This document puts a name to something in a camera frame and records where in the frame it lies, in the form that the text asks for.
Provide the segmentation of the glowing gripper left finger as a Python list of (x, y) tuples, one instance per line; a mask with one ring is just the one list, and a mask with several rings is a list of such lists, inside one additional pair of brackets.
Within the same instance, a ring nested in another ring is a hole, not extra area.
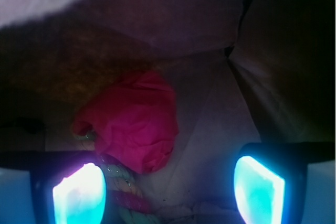
[(100, 223), (107, 186), (94, 153), (36, 153), (31, 188), (37, 223)]

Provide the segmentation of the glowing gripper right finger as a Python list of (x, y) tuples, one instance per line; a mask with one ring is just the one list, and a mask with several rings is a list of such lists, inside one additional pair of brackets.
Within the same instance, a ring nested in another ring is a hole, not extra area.
[(307, 188), (303, 144), (248, 143), (234, 168), (234, 195), (245, 223), (301, 223)]

